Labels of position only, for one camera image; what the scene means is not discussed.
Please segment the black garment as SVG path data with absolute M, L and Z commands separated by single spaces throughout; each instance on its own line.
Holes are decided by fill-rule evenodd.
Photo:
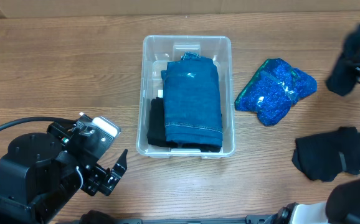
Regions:
M 163 99 L 156 97 L 151 100 L 149 111 L 149 129 L 147 133 L 148 144 L 159 147 L 199 149 L 201 152 L 220 152 L 221 147 L 208 144 L 177 144 L 166 140 L 164 126 L 164 103 Z
M 308 179 L 331 182 L 346 172 L 360 174 L 360 132 L 355 127 L 295 139 L 292 163 Z
M 331 75 L 326 80 L 326 86 L 329 91 L 339 96 L 345 96 L 353 90 L 356 84 L 359 84 L 359 54 L 360 24 L 344 40 L 341 54 L 334 65 Z

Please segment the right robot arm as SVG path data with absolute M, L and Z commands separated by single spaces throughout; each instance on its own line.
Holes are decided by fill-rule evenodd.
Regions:
M 360 84 L 360 49 L 344 48 L 326 84 L 330 91 L 347 95 Z M 337 186 L 326 202 L 291 203 L 265 219 L 265 223 L 360 223 L 360 179 Z

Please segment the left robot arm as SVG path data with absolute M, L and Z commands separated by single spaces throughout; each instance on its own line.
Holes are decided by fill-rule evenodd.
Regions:
M 33 121 L 50 125 L 15 138 L 0 158 L 0 223 L 48 223 L 79 190 L 109 196 L 127 170 L 126 151 L 111 169 L 98 164 L 121 133 L 104 117 L 22 118 L 0 131 Z

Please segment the blue denim jeans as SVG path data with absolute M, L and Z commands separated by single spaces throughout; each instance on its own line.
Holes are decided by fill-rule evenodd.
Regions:
M 168 62 L 161 78 L 166 140 L 222 147 L 219 75 L 212 59 L 186 52 Z

